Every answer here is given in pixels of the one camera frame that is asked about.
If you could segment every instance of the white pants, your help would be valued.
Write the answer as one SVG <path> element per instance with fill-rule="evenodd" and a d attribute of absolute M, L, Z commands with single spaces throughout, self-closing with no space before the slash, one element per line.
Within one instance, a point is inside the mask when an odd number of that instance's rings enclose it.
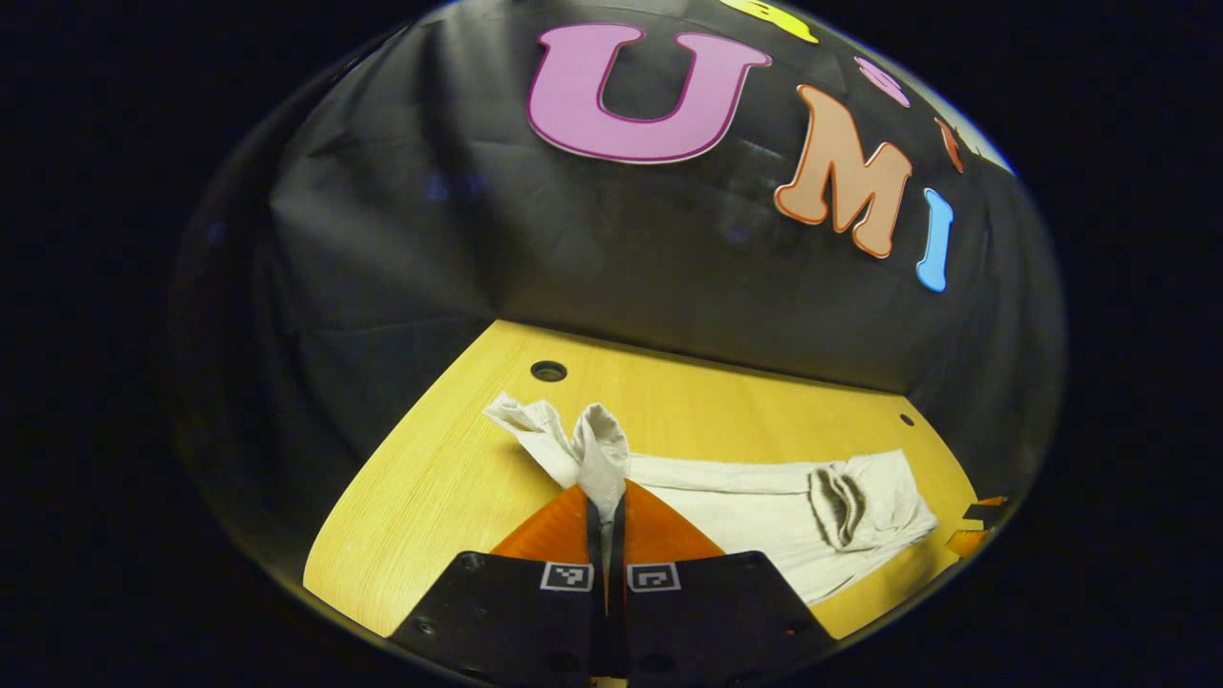
<path fill-rule="evenodd" d="M 543 401 L 523 407 L 503 393 L 484 414 L 561 488 L 581 485 L 604 523 L 627 478 L 726 554 L 764 552 L 807 605 L 844 590 L 938 527 L 900 450 L 823 464 L 668 459 L 630 452 L 619 423 L 599 404 L 582 413 L 574 440 Z"/>

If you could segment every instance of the orange letter m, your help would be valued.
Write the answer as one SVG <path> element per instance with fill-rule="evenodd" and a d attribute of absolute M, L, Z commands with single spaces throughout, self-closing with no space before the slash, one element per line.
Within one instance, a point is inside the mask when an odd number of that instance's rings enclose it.
<path fill-rule="evenodd" d="M 892 143 L 879 144 L 871 159 L 862 161 L 862 142 L 849 110 L 812 86 L 800 86 L 799 97 L 810 109 L 807 142 L 794 181 L 773 194 L 777 208 L 807 224 L 824 221 L 824 185 L 830 178 L 833 229 L 845 231 L 866 208 L 866 215 L 854 225 L 854 243 L 876 258 L 887 258 L 912 164 Z"/>

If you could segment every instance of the pink letter u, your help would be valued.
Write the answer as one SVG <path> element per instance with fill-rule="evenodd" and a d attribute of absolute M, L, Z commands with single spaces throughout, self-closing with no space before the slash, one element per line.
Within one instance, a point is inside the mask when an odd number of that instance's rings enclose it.
<path fill-rule="evenodd" d="M 544 32 L 547 46 L 527 119 L 549 143 L 591 158 L 658 164 L 695 158 L 730 128 L 747 70 L 773 60 L 742 43 L 702 33 L 675 37 L 692 53 L 687 82 L 671 114 L 657 120 L 621 117 L 603 108 L 603 84 L 616 53 L 646 33 L 613 23 L 575 24 Z"/>

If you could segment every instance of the wooden table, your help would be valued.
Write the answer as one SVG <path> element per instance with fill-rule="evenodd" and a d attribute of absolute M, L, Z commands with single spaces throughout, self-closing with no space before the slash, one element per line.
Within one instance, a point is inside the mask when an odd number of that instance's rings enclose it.
<path fill-rule="evenodd" d="M 560 382 L 532 364 L 559 362 Z M 885 613 L 956 556 L 943 545 L 976 494 L 904 397 L 763 374 L 498 320 L 413 406 L 352 480 L 318 534 L 305 587 L 390 635 L 464 550 L 487 552 L 560 488 L 483 415 L 501 392 L 547 400 L 566 429 L 588 404 L 646 455 L 713 462 L 835 462 L 904 450 L 938 529 L 811 607 L 834 638 Z M 901 420 L 907 417 L 914 425 Z"/>

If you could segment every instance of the orange object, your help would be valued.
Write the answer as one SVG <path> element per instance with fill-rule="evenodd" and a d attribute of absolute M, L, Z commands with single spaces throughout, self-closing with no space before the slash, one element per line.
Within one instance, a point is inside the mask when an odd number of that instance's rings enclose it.
<path fill-rule="evenodd" d="M 704 560 L 725 555 L 686 518 L 645 488 L 625 480 L 624 563 Z"/>
<path fill-rule="evenodd" d="M 989 530 L 956 530 L 947 541 L 947 549 L 959 555 L 960 558 L 966 558 L 981 549 L 981 545 L 989 538 Z"/>
<path fill-rule="evenodd" d="M 576 485 L 565 490 L 489 554 L 537 562 L 591 563 L 586 543 L 586 494 Z"/>
<path fill-rule="evenodd" d="M 951 127 L 947 126 L 947 122 L 934 117 L 938 122 L 938 128 L 943 132 L 943 145 L 947 148 L 947 155 L 951 158 L 951 164 L 955 165 L 956 171 L 964 174 L 964 163 L 960 161 L 960 144 L 955 142 L 955 134 L 951 133 Z"/>

